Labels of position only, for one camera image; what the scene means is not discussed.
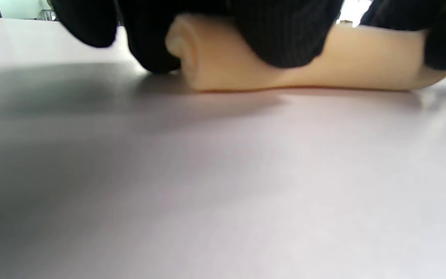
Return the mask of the person's left hand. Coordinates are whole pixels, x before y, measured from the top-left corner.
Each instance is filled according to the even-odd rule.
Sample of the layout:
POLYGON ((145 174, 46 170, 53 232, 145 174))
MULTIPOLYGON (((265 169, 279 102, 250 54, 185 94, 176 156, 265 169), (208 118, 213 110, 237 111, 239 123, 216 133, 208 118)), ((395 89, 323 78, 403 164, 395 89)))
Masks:
POLYGON ((320 55, 341 0, 51 0, 58 21, 82 43, 113 44, 123 23, 129 50, 154 74, 180 68, 165 38, 183 13, 230 18, 253 52, 279 68, 308 64, 320 55))

